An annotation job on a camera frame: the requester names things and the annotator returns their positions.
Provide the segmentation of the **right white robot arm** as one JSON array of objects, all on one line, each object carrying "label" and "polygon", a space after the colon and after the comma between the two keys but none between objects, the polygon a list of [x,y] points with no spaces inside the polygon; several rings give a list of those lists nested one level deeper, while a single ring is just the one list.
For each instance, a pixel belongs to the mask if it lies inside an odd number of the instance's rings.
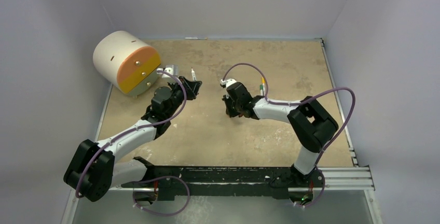
[{"label": "right white robot arm", "polygon": [[230,118],[270,119],[292,126],[301,149],[292,165],[291,179],[298,186],[311,181],[311,172],[324,145],[339,130],[338,123],[327,110],[310,96],[293,102],[271,101],[263,95],[251,96],[245,85],[234,79],[221,80],[221,87],[226,89],[222,100]]}]

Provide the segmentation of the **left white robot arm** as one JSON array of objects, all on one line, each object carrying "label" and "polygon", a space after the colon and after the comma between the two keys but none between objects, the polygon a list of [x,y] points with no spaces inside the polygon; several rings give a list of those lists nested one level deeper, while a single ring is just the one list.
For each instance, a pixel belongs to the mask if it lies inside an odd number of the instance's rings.
[{"label": "left white robot arm", "polygon": [[115,164],[139,146],[158,139],[185,107],[196,99],[202,82],[172,77],[155,90],[145,114],[128,129],[107,139],[82,141],[67,167],[63,181],[75,189],[77,198],[95,202],[113,186]]}]

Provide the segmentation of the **white pen orange tip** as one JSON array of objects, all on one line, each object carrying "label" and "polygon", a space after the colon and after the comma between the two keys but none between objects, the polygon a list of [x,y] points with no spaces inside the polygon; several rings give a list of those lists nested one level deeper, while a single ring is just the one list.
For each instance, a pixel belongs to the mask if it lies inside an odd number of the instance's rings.
[{"label": "white pen orange tip", "polygon": [[207,37],[184,37],[185,40],[208,40]]}]

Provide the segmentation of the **white pen red tip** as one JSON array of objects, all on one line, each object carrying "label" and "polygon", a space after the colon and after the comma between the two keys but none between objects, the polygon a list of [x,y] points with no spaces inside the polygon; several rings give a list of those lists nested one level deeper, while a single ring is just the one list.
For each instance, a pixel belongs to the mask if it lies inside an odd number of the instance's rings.
[{"label": "white pen red tip", "polygon": [[195,71],[194,71],[193,68],[191,68],[191,76],[192,76],[192,80],[193,80],[193,81],[196,81],[196,80],[197,80],[196,73],[195,73]]}]

